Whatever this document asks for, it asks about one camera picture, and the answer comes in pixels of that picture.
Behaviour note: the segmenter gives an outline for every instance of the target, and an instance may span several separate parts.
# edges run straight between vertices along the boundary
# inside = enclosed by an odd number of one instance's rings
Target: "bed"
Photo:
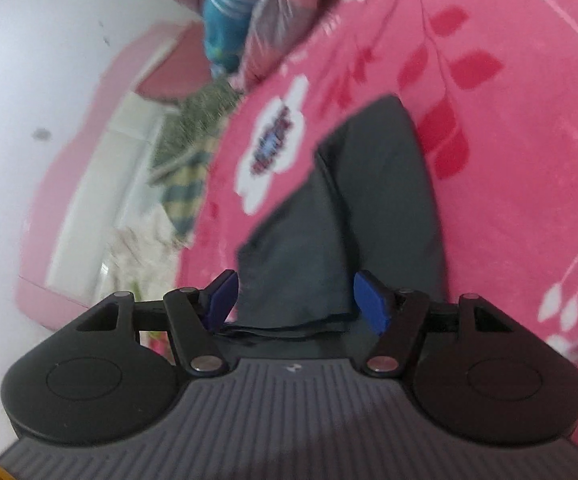
[[[416,124],[450,297],[477,291],[578,365],[578,0],[341,0],[230,118],[176,286],[236,269],[239,247],[306,179],[318,143],[384,94],[396,94]],[[252,172],[281,110],[290,148]],[[36,211],[30,226],[41,222]],[[22,308],[57,328],[82,311],[91,286],[68,296],[48,281],[59,237],[34,232],[21,306],[41,288],[35,304],[51,314]]]

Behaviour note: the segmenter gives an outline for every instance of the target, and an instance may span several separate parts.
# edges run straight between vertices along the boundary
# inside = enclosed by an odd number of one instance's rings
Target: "floral blanket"
[[[386,93],[417,127],[452,297],[479,292],[578,365],[578,0],[342,0],[232,117],[178,284],[235,268],[314,147]]]

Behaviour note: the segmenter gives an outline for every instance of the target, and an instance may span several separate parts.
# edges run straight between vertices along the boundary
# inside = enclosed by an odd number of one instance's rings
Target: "gray ribbed plate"
[[[420,415],[399,383],[346,360],[242,360],[191,383],[163,420],[123,442],[23,438],[0,465],[17,480],[578,480],[578,449],[465,442]]]

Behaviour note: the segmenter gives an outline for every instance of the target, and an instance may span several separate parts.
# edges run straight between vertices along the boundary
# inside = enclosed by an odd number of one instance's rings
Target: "wall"
[[[0,382],[49,334],[14,306],[35,187],[76,133],[114,56],[154,22],[186,21],[189,12],[170,0],[0,0]],[[34,139],[38,128],[51,139]],[[0,404],[0,451],[13,439]]]

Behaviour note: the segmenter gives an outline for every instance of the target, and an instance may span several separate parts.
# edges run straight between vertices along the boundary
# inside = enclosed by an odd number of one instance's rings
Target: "white cloud print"
[[[234,189],[242,197],[242,210],[253,215],[262,206],[276,173],[291,168],[304,136],[301,112],[309,81],[299,75],[284,98],[274,97],[258,115],[251,142],[236,169]]]

